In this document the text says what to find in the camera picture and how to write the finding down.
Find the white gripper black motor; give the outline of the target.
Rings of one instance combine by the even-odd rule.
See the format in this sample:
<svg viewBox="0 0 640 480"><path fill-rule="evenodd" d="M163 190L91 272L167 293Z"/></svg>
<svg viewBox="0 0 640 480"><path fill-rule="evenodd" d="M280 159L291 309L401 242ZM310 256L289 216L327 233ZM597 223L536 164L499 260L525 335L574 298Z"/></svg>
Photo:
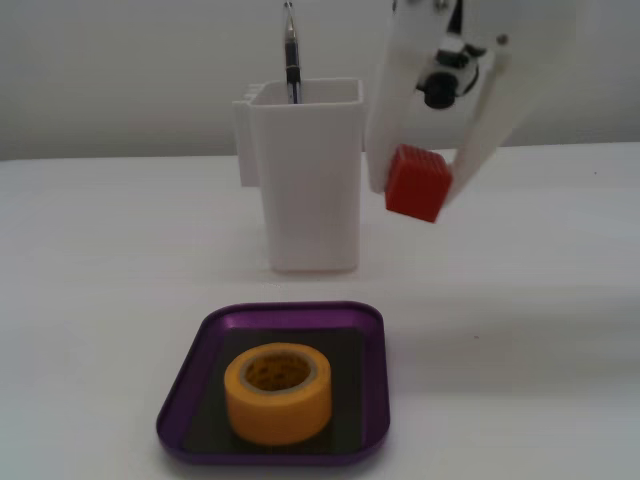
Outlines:
<svg viewBox="0 0 640 480"><path fill-rule="evenodd" d="M445 40L493 48L489 69L451 166L448 206L506 138L512 59L510 36L500 34L498 1L397 1L370 95L366 121L369 185L385 190L402 122L423 70Z"/></svg>

